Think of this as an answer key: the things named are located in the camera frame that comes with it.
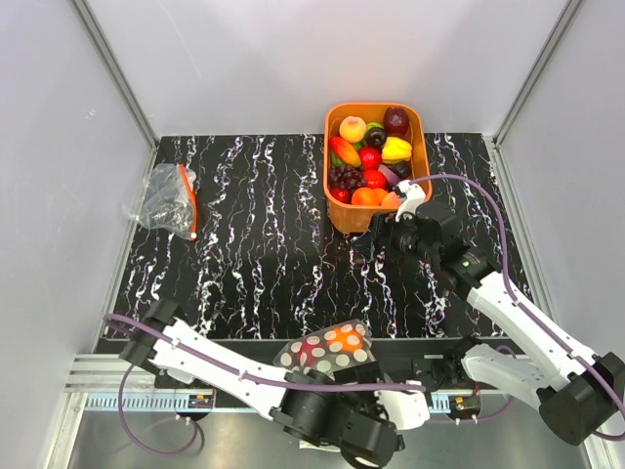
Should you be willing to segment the small red round fruit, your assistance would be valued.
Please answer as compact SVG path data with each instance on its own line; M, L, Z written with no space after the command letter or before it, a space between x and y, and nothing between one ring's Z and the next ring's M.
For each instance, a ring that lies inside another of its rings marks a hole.
M375 148L362 147L357 151L357 153L360 159L361 170L368 170L368 169L377 170L379 166L382 164L382 155Z

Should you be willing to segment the pink orange peach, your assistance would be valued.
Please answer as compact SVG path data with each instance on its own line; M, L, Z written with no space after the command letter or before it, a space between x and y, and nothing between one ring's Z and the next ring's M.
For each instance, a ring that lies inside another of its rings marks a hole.
M397 210L401 205L401 201L395 192L387 193L380 202L380 207L390 210Z

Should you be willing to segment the orange bell pepper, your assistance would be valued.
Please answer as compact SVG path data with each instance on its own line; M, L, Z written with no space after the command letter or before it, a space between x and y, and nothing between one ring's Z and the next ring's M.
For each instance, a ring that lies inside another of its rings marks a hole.
M324 334L324 340L327 349L333 354L353 354L364 349L363 336L349 324L329 330Z

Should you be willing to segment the purple eggplant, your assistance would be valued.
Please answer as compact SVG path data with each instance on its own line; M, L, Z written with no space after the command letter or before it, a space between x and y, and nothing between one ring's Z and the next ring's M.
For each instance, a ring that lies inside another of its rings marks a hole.
M390 167L387 167L384 164L381 164L379 166L378 171L385 177L388 188L394 187L401 181L400 176Z

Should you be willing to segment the yellow bell pepper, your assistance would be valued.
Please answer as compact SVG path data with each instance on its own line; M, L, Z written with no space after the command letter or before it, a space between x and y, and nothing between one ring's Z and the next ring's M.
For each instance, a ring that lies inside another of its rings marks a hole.
M398 137L388 137L382 147L382 160L385 164L397 164L410 160L413 148L407 141Z

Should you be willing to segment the small red cherry fruit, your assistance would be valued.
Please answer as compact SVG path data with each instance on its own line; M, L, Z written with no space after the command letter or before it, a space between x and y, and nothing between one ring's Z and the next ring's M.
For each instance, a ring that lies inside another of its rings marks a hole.
M352 194L351 194L351 192L349 190L342 189L342 188L339 188L339 187L335 187L335 188L331 188L330 189L330 194L338 202L341 202L341 203L344 203L344 204L350 204L351 203Z

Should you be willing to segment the purple grape bunch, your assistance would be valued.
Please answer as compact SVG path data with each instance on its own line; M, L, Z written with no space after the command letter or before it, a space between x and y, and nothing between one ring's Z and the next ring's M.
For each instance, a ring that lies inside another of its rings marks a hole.
M331 189L340 189L354 192L366 185L362 172L350 165L333 166L328 176L328 184Z

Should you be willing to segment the red pomegranate fruit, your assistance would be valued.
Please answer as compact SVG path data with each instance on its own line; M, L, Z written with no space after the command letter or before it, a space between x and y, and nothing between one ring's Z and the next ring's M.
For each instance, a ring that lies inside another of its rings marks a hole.
M311 344L308 341L302 341L299 351L296 353L296 365L301 368L311 367L318 360L325 356L325 349L319 344Z

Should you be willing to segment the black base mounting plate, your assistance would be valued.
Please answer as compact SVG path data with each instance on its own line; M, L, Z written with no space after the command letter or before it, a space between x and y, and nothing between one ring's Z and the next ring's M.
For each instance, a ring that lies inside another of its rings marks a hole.
M508 346L518 352L516 346L509 338L482 337L482 342L488 344L492 348L500 346ZM461 339L454 338L417 338L417 339L373 339L372 351L374 357L382 363L384 369L389 373L394 381L399 378L408 377L409 372L421 371L416 374L418 377L425 378L428 391L434 391L435 381L429 371L432 369L432 362L442 361L442 356L455 348ZM287 345L287 340L217 340L219 345L224 346L234 352L245 357L253 359L261 363L271 363L272 359L278 352ZM155 387L157 389L183 389L192 390L207 389L207 385L195 380L192 384L186 385L180 381L169 377L165 371L158 371L155 378ZM437 384L439 390L461 389L466 390L470 385L456 385L451 381L441 381ZM228 395L224 391L216 391L216 408L249 408L240 399Z

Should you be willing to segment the crumpled orange zip bag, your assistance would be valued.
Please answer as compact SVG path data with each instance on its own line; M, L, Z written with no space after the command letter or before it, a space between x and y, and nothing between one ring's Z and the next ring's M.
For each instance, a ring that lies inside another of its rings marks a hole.
M184 164L159 163L128 200L124 213L144 229L163 229L196 241L199 210L195 181L196 173Z

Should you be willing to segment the dark red apple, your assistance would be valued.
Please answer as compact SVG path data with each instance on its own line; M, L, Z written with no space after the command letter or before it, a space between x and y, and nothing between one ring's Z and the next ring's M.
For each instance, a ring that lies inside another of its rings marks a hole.
M388 107L383 118L388 136L403 137L410 128L410 119L403 107Z

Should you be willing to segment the orange tangerine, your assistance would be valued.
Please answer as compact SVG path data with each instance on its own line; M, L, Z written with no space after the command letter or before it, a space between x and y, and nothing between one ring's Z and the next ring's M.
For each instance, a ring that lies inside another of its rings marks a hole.
M362 187L354 191L351 205L354 206L380 206L383 199L388 195L384 189L371 189Z

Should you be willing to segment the yellow red peach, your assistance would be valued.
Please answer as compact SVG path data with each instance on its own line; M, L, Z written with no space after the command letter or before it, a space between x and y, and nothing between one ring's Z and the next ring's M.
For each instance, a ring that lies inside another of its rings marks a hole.
M367 130L366 122L357 116L348 116L342 120L339 126L339 136L351 144L363 140Z

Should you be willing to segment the red yellow mango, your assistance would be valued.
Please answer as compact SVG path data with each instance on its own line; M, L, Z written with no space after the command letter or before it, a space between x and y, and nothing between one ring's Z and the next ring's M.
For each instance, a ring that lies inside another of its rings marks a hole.
M340 136L334 136L329 139L328 144L330 159L335 165L349 165L354 168L360 166L360 157L350 142Z

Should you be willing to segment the dark purple plum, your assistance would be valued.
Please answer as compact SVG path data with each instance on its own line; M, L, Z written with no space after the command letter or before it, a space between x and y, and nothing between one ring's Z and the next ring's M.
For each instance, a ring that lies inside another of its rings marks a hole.
M365 143L368 147L381 149L387 141L387 133L383 127L371 127L365 133Z

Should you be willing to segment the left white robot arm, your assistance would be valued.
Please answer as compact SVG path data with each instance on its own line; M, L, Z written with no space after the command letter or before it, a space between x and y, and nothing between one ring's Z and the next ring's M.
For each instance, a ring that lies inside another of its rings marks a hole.
M254 361L198 334L169 300L156 302L143 320L106 319L130 328L122 360L191 387L205 383L224 391L298 440L336 448L353 468L383 468L404 448L380 399L385 392L405 396L406 384L338 384L324 366Z

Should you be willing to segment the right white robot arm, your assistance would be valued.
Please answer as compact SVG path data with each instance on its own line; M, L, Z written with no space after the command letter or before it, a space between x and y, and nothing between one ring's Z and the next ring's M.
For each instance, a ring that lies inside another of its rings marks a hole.
M439 284L489 317L530 359L517 362L467 339L443 363L449 384L478 381L511 395L572 446L623 410L624 362L598 355L542 313L487 254L465 242L450 209L425 202L413 213L378 214L370 232L376 248L428 265Z

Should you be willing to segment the red tomato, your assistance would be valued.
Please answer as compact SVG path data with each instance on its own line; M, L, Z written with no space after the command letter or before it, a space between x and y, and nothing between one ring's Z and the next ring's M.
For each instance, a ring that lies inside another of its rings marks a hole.
M362 177L365 181L365 185L372 189L382 189L385 190L387 188L388 181L384 174L378 170L368 169L362 173Z

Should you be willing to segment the polka dot zip bag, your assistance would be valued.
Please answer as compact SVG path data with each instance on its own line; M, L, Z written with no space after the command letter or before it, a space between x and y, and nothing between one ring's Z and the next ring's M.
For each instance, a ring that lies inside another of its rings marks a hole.
M353 354L348 354L344 352L340 352L337 354L331 353L327 349L326 342L324 340L324 334L335 327L345 326L347 324L352 326L357 332L359 332L363 336L364 349L362 351L356 351ZM325 349L325 356L318 360L311 367L307 366L301 368L300 366L296 365L296 353L299 351L302 341L308 341L311 344L319 343ZM288 342L275 355L272 360L272 364L274 366L279 366L290 371L301 371L307 374L309 371L314 370L321 372L329 377L333 377L337 371L348 369L361 364L374 362L375 358L373 356L373 353L371 352L371 346L372 339L366 324L361 320L348 320L309 333L306 336Z

